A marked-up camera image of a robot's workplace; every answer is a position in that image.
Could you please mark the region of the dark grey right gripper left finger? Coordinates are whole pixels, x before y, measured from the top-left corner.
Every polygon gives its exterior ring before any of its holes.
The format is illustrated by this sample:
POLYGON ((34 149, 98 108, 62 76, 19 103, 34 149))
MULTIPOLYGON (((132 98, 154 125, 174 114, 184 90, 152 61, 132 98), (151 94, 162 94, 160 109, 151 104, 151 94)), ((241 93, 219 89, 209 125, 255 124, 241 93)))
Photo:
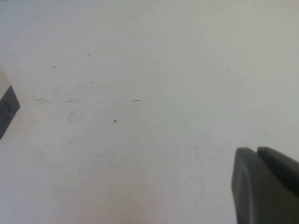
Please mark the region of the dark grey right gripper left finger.
POLYGON ((238 148, 231 188, 239 224, 297 224, 299 189, 288 189, 254 151, 238 148))

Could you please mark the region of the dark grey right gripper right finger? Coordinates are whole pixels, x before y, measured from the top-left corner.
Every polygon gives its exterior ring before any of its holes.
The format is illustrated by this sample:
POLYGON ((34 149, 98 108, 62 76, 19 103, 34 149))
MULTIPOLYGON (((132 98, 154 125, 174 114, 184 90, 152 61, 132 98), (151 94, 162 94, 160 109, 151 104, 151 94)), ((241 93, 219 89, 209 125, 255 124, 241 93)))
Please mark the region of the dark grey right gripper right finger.
POLYGON ((257 154, 288 189, 299 189, 299 162, 270 147, 259 147, 257 154))

